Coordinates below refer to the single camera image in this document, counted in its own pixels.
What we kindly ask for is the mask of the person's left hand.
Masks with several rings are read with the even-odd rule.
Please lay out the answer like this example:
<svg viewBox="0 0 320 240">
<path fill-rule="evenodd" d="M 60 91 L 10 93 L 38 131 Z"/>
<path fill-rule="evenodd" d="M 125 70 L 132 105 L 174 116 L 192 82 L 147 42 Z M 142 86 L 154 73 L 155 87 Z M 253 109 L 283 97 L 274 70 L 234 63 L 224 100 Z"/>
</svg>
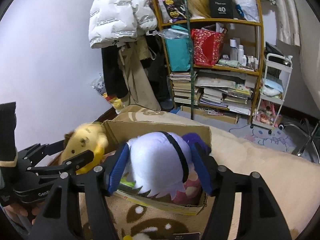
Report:
<svg viewBox="0 0 320 240">
<path fill-rule="evenodd" d="M 41 208 L 43 206 L 44 202 L 37 203 L 33 209 L 31 210 L 31 213 L 33 216 L 37 216 L 39 212 L 41 211 Z M 28 217 L 28 211 L 21 206 L 20 204 L 14 203 L 8 206 L 3 207 L 3 210 L 7 213 L 8 217 L 15 222 L 16 224 L 23 225 L 20 216 L 21 217 Z"/>
</svg>

